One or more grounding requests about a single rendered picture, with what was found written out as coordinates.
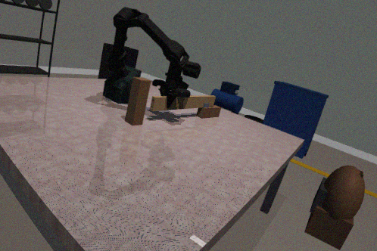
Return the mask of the long wooden rail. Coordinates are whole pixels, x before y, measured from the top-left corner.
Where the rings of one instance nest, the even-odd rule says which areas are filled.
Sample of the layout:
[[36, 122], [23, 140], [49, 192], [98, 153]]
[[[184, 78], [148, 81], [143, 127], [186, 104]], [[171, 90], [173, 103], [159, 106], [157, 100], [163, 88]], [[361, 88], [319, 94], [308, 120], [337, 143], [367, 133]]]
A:
[[177, 97], [167, 108], [167, 96], [152, 96], [151, 111], [159, 110], [179, 110], [190, 108], [204, 107], [204, 103], [210, 103], [209, 107], [213, 107], [216, 96], [214, 95], [192, 95], [189, 98]]

